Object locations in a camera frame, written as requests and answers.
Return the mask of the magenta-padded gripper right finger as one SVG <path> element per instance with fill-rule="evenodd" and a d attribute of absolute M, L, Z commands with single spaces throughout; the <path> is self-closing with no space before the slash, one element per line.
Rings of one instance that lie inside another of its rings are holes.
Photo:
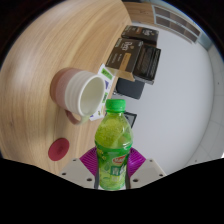
<path fill-rule="evenodd" d="M 154 159 L 146 159 L 136 149 L 130 149 L 127 160 L 127 189 L 141 188 L 165 176 L 165 172 Z"/>

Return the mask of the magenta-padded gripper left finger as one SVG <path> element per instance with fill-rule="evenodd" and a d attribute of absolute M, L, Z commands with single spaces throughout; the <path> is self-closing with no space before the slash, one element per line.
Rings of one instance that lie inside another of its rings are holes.
<path fill-rule="evenodd" d="M 97 150 L 95 147 L 80 158 L 73 158 L 60 172 L 60 177 L 78 186 L 90 189 L 99 187 Z"/>

